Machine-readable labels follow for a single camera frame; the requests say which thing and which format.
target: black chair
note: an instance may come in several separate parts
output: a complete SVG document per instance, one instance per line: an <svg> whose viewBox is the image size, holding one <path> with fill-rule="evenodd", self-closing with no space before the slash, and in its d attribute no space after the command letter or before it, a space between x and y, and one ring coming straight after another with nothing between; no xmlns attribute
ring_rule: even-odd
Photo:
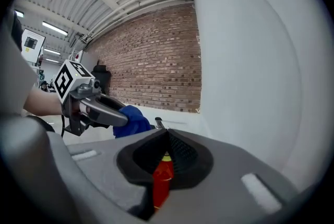
<svg viewBox="0 0 334 224"><path fill-rule="evenodd" d="M96 65L91 73L94 77L96 77L96 79L100 81L102 93L106 94L105 88L111 78L111 73L106 70L105 65Z"/></svg>

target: fluorescent light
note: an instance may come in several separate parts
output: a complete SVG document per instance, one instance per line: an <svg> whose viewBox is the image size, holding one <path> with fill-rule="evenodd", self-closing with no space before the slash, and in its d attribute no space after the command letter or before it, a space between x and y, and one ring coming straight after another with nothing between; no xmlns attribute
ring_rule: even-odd
<svg viewBox="0 0 334 224"><path fill-rule="evenodd" d="M50 29L52 29L52 30L54 30L54 31L57 31L57 32L59 32L59 33L65 35L65 36L68 35L68 33L67 33L66 31L64 31L64 30L62 30L62 29L59 29L58 27L55 27L55 26L53 26L53 25L51 25L51 24L49 24L49 23L47 23L47 22L45 22L45 21L44 21L42 24L43 24L45 27L48 27L48 28L50 28Z"/></svg>
<svg viewBox="0 0 334 224"><path fill-rule="evenodd" d="M54 53L54 54L57 54L57 55L60 55L60 52L56 52L56 51L52 51L52 50L48 50L48 49L43 49L43 50Z"/></svg>
<svg viewBox="0 0 334 224"><path fill-rule="evenodd" d="M59 63L59 61L55 61L55 60L52 60L52 59L47 59L46 58L46 60L49 61L49 62Z"/></svg>
<svg viewBox="0 0 334 224"><path fill-rule="evenodd" d="M18 16L18 17L24 17L25 16L25 14L24 13L22 13L22 12L20 12L20 11L18 11L18 10L14 10L15 12L16 12L16 15Z"/></svg>

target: red object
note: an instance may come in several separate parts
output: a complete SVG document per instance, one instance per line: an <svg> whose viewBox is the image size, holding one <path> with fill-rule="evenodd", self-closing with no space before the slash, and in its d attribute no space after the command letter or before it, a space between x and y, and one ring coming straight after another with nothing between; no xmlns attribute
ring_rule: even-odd
<svg viewBox="0 0 334 224"><path fill-rule="evenodd" d="M157 211L169 195L170 181L174 177L173 162L168 152L153 173L153 205Z"/></svg>

